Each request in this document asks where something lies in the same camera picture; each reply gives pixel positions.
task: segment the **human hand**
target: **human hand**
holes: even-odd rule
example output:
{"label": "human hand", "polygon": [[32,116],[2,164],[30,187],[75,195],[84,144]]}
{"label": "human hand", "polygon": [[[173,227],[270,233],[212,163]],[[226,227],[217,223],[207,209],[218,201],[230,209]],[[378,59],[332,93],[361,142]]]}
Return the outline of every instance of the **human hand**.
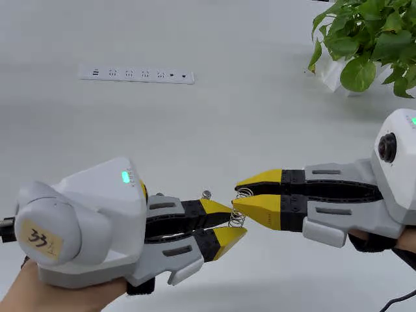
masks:
{"label": "human hand", "polygon": [[[353,229],[349,231],[349,234],[358,237],[366,241],[369,238],[369,234],[358,229]],[[405,229],[402,235],[397,239],[395,248],[401,250],[407,250],[416,254],[416,229],[408,228]]]}
{"label": "human hand", "polygon": [[38,266],[29,260],[0,302],[0,312],[98,312],[126,290],[124,279],[84,289],[50,286],[39,280]]}

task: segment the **black cable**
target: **black cable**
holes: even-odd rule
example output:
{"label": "black cable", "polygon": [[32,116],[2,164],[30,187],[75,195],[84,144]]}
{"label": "black cable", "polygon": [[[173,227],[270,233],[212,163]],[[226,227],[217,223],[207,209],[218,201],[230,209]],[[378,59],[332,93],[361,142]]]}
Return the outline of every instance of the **black cable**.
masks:
{"label": "black cable", "polygon": [[393,248],[392,251],[416,271],[416,253],[398,248]]}
{"label": "black cable", "polygon": [[387,309],[392,305],[395,304],[396,302],[401,302],[407,299],[410,299],[411,297],[416,296],[416,289],[414,291],[412,291],[411,293],[408,293],[406,295],[404,295],[403,297],[400,298],[396,298],[396,299],[392,299],[390,300],[384,307],[383,309],[380,310],[380,312],[386,312]]}

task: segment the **metal spring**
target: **metal spring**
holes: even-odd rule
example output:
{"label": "metal spring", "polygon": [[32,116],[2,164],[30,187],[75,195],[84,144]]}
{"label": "metal spring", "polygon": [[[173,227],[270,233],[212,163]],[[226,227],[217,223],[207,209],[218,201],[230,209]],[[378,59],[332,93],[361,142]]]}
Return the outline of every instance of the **metal spring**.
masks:
{"label": "metal spring", "polygon": [[[236,199],[238,198],[245,198],[253,196],[254,193],[249,188],[242,187],[237,191]],[[244,225],[244,221],[246,220],[246,216],[237,210],[236,208],[231,208],[231,217],[229,218],[228,226],[232,228],[241,228]]]}

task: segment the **white table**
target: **white table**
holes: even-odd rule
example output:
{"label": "white table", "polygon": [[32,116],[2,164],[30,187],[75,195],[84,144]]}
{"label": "white table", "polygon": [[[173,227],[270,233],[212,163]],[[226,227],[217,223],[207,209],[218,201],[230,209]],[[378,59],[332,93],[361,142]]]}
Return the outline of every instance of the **white table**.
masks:
{"label": "white table", "polygon": [[[332,94],[306,65],[306,0],[0,0],[0,206],[21,183],[60,178],[117,155],[151,193],[229,203],[234,184],[271,168],[368,157],[384,118],[415,102],[374,87]],[[194,71],[195,85],[77,80],[78,64]],[[414,288],[392,253],[331,248],[252,221],[220,261],[177,287],[107,311],[379,311]],[[0,246],[3,296],[23,260]],[[415,301],[392,311],[411,311]]]}

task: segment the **green leaf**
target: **green leaf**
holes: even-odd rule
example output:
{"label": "green leaf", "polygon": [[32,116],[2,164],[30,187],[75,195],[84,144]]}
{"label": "green leaf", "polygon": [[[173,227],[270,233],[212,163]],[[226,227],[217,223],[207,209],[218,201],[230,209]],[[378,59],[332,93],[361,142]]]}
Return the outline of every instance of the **green leaf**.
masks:
{"label": "green leaf", "polygon": [[381,61],[381,64],[382,64],[382,66],[385,66],[385,65],[387,65],[387,64],[392,64],[392,63],[394,63],[394,62],[395,62],[395,59],[393,59],[393,58],[390,58],[390,59],[385,58],[385,59],[383,59],[383,60]]}
{"label": "green leaf", "polygon": [[409,20],[412,26],[416,25],[416,0],[411,0],[410,7],[404,14],[404,19]]}
{"label": "green leaf", "polygon": [[372,46],[371,44],[371,35],[369,33],[369,31],[367,30],[367,28],[362,28],[359,30],[359,32],[352,37],[355,41],[359,42],[360,44],[363,44],[364,46],[369,44],[370,46]]}
{"label": "green leaf", "polygon": [[397,33],[402,30],[402,18],[397,11],[391,13],[383,26],[383,31],[394,31]]}
{"label": "green leaf", "polygon": [[320,31],[320,33],[323,35],[323,37],[324,37],[324,40],[326,39],[326,33],[327,33],[327,27],[329,26],[330,24],[328,24],[328,25],[322,25],[321,27],[319,27],[319,31]]}
{"label": "green leaf", "polygon": [[340,57],[350,57],[354,55],[359,47],[359,43],[351,37],[328,37],[324,43],[328,48],[328,51]]}
{"label": "green leaf", "polygon": [[315,50],[312,54],[309,65],[307,66],[309,71],[315,73],[315,63],[318,61],[321,55],[322,55],[322,47],[320,46],[320,42],[317,40],[315,42]]}
{"label": "green leaf", "polygon": [[391,73],[389,77],[385,79],[385,81],[382,83],[383,85],[384,84],[388,85],[389,83],[395,82],[399,77],[402,77],[404,72],[406,71],[405,68],[399,65],[396,65],[396,66],[392,65],[392,67],[393,67],[393,72]]}
{"label": "green leaf", "polygon": [[340,60],[343,57],[342,55],[334,53],[333,51],[329,51],[329,53],[332,60]]}
{"label": "green leaf", "polygon": [[315,33],[315,30],[317,29],[317,27],[319,26],[319,24],[322,23],[322,21],[324,20],[324,18],[328,15],[328,14],[336,14],[338,12],[338,10],[344,5],[343,0],[338,0],[336,3],[333,4],[333,6],[331,6],[329,9],[327,9],[325,12],[319,14],[317,17],[315,17],[313,19],[313,27],[312,27],[312,41],[313,41],[313,34]]}
{"label": "green leaf", "polygon": [[407,45],[400,52],[400,60],[403,63],[407,63],[407,64],[416,63],[416,44],[415,43],[411,43]]}
{"label": "green leaf", "polygon": [[364,21],[364,24],[368,32],[371,34],[371,38],[375,39],[385,22],[384,20],[379,19],[378,21]]}
{"label": "green leaf", "polygon": [[363,2],[364,2],[365,0],[344,0],[344,2],[347,4],[347,5],[360,5],[360,4],[362,4]]}
{"label": "green leaf", "polygon": [[341,84],[349,91],[366,91],[376,78],[376,65],[367,57],[358,57],[348,62],[341,72]]}
{"label": "green leaf", "polygon": [[405,76],[408,81],[406,89],[412,89],[416,86],[416,65],[410,66]]}
{"label": "green leaf", "polygon": [[350,16],[346,15],[338,15],[333,21],[330,28],[330,31],[328,32],[328,35],[334,35],[337,31],[343,29],[345,27],[345,24],[350,19]]}
{"label": "green leaf", "polygon": [[369,21],[380,20],[384,0],[367,0],[358,6],[358,12]]}
{"label": "green leaf", "polygon": [[398,10],[401,7],[407,5],[411,0],[386,0],[385,6]]}
{"label": "green leaf", "polygon": [[401,98],[413,99],[414,98],[413,96],[406,93],[407,87],[408,87],[408,80],[404,77],[398,78],[395,81],[393,92],[395,93],[395,95],[400,96]]}
{"label": "green leaf", "polygon": [[313,19],[313,28],[312,28],[312,33],[311,33],[312,41],[313,41],[313,34],[315,33],[315,30],[317,29],[318,25],[322,23],[325,17],[326,17],[326,13],[324,12],[324,13],[319,14],[317,17]]}
{"label": "green leaf", "polygon": [[378,37],[372,60],[397,59],[400,52],[412,42],[409,31],[400,31],[397,34],[382,33]]}

